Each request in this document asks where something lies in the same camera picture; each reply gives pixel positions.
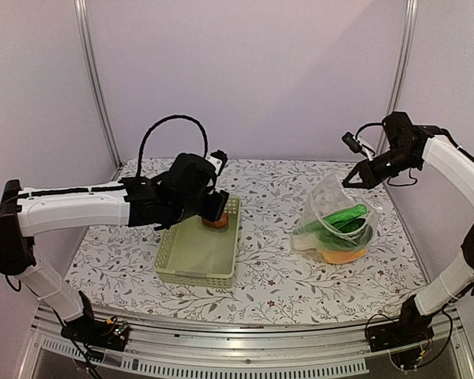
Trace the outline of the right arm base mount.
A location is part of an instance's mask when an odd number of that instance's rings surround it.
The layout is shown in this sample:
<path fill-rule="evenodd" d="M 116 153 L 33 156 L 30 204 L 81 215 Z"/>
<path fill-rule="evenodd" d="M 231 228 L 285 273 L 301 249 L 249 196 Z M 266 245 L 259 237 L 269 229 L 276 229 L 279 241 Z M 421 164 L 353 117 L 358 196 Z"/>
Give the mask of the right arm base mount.
<path fill-rule="evenodd" d="M 371 351 L 384 351 L 429 340 L 434 336 L 431 327 L 432 316 L 419 313 L 415 297 L 406 300 L 396 321 L 385 324 L 366 324 L 364 335 Z"/>

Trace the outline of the dark green cucumber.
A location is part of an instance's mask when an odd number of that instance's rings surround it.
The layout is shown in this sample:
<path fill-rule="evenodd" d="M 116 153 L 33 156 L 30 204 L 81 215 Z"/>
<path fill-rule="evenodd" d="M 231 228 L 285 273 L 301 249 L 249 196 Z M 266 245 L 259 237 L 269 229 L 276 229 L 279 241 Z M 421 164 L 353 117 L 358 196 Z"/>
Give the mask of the dark green cucumber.
<path fill-rule="evenodd" d="M 347 221 L 339 221 L 333 224 L 333 227 L 338 230 L 340 233 L 352 233 L 359 230 L 366 224 L 366 220 L 364 218 L 356 218 Z"/>

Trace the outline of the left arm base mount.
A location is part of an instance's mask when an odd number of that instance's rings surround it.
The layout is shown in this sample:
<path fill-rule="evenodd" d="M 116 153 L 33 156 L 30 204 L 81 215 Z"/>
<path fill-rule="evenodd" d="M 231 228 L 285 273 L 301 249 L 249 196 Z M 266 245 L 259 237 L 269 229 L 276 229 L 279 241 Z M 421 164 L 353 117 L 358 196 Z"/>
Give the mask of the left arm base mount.
<path fill-rule="evenodd" d="M 68 340 L 83 343 L 86 347 L 102 347 L 123 352 L 128 343 L 130 325 L 119 321 L 116 316 L 105 321 L 95 319 L 91 302 L 79 291 L 82 301 L 82 315 L 74 321 L 67 321 L 62 327 L 61 336 Z"/>

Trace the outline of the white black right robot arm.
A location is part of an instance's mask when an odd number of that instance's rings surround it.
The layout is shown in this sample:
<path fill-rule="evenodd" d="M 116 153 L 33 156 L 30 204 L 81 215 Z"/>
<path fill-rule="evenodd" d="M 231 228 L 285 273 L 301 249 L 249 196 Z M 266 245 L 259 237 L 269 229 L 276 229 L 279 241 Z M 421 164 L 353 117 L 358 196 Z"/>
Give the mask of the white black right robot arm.
<path fill-rule="evenodd" d="M 370 190 L 402 171 L 428 165 L 448 179 L 474 208 L 474 157 L 447 129 L 415 125 L 402 111 L 387 115 L 378 126 L 386 135 L 388 151 L 378 156 L 369 154 L 358 162 L 343 180 L 343 187 Z M 474 223 L 453 262 L 402 304 L 393 338 L 400 344 L 411 343 L 422 333 L 423 323 L 467 291 L 474 293 Z"/>

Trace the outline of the light green cucumber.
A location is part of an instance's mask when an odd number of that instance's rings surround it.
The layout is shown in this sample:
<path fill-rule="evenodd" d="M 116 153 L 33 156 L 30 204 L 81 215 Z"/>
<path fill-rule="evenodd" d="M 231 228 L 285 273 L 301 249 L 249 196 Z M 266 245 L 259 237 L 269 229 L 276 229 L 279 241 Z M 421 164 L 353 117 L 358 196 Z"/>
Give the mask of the light green cucumber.
<path fill-rule="evenodd" d="M 367 212 L 368 210 L 366 205 L 357 204 L 353 207 L 344 208 L 328 216 L 325 216 L 324 221 L 326 221 L 330 225 L 333 225 L 335 222 L 347 221 L 363 217 L 367 214 Z"/>

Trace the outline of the clear zip top bag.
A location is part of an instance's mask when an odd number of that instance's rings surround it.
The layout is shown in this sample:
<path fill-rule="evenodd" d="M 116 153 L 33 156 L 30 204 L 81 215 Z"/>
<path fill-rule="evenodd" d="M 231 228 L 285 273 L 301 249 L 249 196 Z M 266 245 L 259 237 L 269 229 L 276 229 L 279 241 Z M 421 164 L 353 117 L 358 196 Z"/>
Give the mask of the clear zip top bag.
<path fill-rule="evenodd" d="M 298 254 L 331 265 L 362 258 L 377 233 L 382 208 L 356 189 L 343 187 L 340 172 L 326 175 L 307 195 L 291 236 Z"/>

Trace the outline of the white green bok choy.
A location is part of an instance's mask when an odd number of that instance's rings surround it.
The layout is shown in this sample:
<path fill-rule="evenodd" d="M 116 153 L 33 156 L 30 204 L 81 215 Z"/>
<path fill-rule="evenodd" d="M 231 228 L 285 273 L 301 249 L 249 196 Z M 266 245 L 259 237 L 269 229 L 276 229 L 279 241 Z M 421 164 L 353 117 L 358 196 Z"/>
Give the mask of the white green bok choy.
<path fill-rule="evenodd" d="M 352 251 L 365 247 L 372 239 L 374 230 L 365 224 L 352 233 L 340 233 L 327 229 L 320 222 L 312 222 L 298 228 L 292 234 L 292 246 L 296 250 L 323 248 L 327 250 Z"/>

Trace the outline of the brown potato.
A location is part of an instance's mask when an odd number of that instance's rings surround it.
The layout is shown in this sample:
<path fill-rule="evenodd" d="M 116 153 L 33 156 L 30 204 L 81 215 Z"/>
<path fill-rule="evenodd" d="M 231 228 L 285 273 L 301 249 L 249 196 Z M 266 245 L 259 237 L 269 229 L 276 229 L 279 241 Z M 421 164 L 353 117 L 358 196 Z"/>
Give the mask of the brown potato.
<path fill-rule="evenodd" d="M 223 215 L 216 221 L 209 221 L 204 218 L 202 218 L 201 221 L 207 227 L 211 227 L 214 229 L 221 229 L 223 227 L 226 227 L 228 224 L 228 214 L 224 212 Z"/>

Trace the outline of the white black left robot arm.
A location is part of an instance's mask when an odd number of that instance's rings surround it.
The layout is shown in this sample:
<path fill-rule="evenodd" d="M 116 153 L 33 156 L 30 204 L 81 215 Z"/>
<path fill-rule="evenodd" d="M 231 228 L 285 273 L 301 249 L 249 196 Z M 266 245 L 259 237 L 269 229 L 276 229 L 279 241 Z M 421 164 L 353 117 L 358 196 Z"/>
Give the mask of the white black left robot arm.
<path fill-rule="evenodd" d="M 217 221 L 229 197 L 215 189 L 227 161 L 222 151 L 206 157 L 181 153 L 153 178 L 136 174 L 97 186 L 32 189 L 10 180 L 0 202 L 0 273 L 20 280 L 84 342 L 96 342 L 102 331 L 90 302 L 35 256 L 35 236 L 96 225 L 162 231 L 192 216 Z"/>

